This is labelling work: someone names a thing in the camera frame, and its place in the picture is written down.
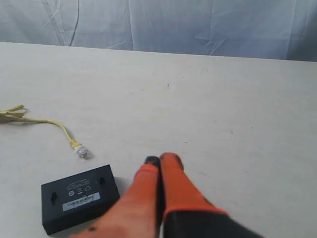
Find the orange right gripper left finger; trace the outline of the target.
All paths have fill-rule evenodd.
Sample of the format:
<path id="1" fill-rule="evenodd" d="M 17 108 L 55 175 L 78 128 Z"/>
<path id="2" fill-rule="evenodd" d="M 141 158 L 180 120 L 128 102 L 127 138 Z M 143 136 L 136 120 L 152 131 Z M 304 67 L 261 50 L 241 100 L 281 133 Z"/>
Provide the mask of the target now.
<path id="1" fill-rule="evenodd" d="M 123 196 L 96 222 L 72 238 L 158 238 L 160 162 L 148 156 Z"/>

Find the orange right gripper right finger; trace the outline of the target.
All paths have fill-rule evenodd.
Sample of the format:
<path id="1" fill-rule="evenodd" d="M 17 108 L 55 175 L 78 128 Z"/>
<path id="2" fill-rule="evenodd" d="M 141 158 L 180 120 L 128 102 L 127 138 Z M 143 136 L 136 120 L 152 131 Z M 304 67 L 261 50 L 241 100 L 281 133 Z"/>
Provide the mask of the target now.
<path id="1" fill-rule="evenodd" d="M 165 196 L 165 238 L 259 238 L 260 235 L 233 220 L 211 204 L 184 172 L 174 153 L 160 156 Z"/>

